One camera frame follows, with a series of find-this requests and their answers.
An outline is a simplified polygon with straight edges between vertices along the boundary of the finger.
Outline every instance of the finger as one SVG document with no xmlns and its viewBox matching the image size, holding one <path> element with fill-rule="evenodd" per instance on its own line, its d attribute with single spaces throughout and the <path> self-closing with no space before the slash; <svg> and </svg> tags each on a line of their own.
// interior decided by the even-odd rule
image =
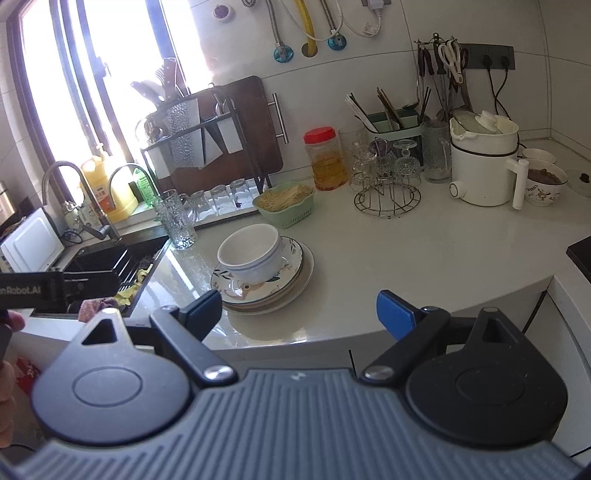
<svg viewBox="0 0 591 480">
<path fill-rule="evenodd" d="M 7 361 L 2 361 L 2 364 L 0 364 L 0 402 L 12 397 L 12 390 L 16 380 L 12 365 Z"/>
<path fill-rule="evenodd" d="M 6 323 L 10 326 L 13 332 L 17 332 L 25 328 L 25 320 L 22 315 L 18 312 L 8 310 L 8 320 Z"/>
<path fill-rule="evenodd" d="M 12 443 L 12 429 L 14 428 L 14 425 L 12 422 L 10 422 L 10 424 L 8 425 L 8 427 L 0 432 L 0 448 L 6 448 L 8 446 L 10 446 L 10 444 Z"/>
<path fill-rule="evenodd" d="M 10 428 L 16 410 L 17 402 L 12 397 L 0 403 L 0 432 Z"/>
</svg>

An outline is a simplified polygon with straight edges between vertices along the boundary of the white electric pot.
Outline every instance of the white electric pot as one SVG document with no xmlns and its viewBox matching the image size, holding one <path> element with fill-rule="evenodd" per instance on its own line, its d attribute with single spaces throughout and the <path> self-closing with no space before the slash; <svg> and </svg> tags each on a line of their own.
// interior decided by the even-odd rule
<svg viewBox="0 0 591 480">
<path fill-rule="evenodd" d="M 513 208 L 520 209 L 529 162 L 517 161 L 519 127 L 508 118 L 496 118 L 501 135 L 467 132 L 450 120 L 453 182 L 449 190 L 454 198 L 485 207 L 502 205 L 512 196 Z"/>
</svg>

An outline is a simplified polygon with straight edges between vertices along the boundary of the white tile wall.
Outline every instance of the white tile wall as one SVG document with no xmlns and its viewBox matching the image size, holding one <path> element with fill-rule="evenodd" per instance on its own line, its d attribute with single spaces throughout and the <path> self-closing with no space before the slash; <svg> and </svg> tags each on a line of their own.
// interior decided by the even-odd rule
<svg viewBox="0 0 591 480">
<path fill-rule="evenodd" d="M 589 0 L 540 0 L 548 40 L 553 137 L 591 158 Z"/>
<path fill-rule="evenodd" d="M 291 0 L 290 10 L 297 11 Z M 274 49 L 271 27 L 264 0 L 246 8 L 240 0 L 228 0 L 236 10 L 235 19 L 221 24 L 212 18 L 214 0 L 190 0 L 191 11 L 206 61 L 214 82 L 224 84 L 247 75 L 263 78 L 270 97 L 277 93 L 290 136 L 290 144 L 280 141 L 285 180 L 304 176 L 309 170 L 301 140 L 311 128 L 331 125 L 340 128 L 355 121 L 344 103 L 344 95 L 353 91 L 368 111 L 380 111 L 375 88 L 384 88 L 398 105 L 415 98 L 415 63 L 412 40 L 426 41 L 434 31 L 442 36 L 454 35 L 461 42 L 512 45 L 516 51 L 517 69 L 510 72 L 501 98 L 526 137 L 539 133 L 546 137 L 550 127 L 548 113 L 548 79 L 542 19 L 537 0 L 392 0 L 383 10 L 382 31 L 376 38 L 359 38 L 343 27 L 348 39 L 341 52 L 319 44 L 315 57 L 301 54 L 305 37 L 285 14 L 280 0 L 274 0 L 275 13 L 283 41 L 295 55 L 291 62 L 279 64 L 272 58 Z M 341 1 L 346 18 L 358 29 L 373 15 L 359 5 L 359 0 Z M 306 2 L 318 37 L 328 29 L 320 2 Z M 329 0 L 333 16 L 337 10 Z M 504 72 L 494 72 L 495 85 L 501 85 Z M 473 103 L 479 109 L 493 109 L 493 99 L 484 71 L 468 74 Z M 435 114 L 433 92 L 429 113 Z"/>
</svg>

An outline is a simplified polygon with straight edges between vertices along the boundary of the glass jar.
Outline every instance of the glass jar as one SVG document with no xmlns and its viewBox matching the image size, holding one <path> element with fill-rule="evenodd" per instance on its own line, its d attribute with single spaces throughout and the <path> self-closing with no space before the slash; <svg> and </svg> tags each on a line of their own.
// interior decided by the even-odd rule
<svg viewBox="0 0 591 480">
<path fill-rule="evenodd" d="M 306 151 L 318 190 L 334 190 L 349 180 L 340 152 L 339 139 L 332 127 L 320 127 L 304 135 Z"/>
</svg>

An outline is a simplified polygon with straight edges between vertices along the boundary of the white cabinet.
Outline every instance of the white cabinet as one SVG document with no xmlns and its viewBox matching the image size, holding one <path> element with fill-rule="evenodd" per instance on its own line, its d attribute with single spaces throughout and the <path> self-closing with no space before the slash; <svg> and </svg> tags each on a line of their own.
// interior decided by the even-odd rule
<svg viewBox="0 0 591 480">
<path fill-rule="evenodd" d="M 569 402 L 553 442 L 568 455 L 591 446 L 589 366 L 560 311 L 546 296 L 525 336 L 564 380 Z"/>
</svg>

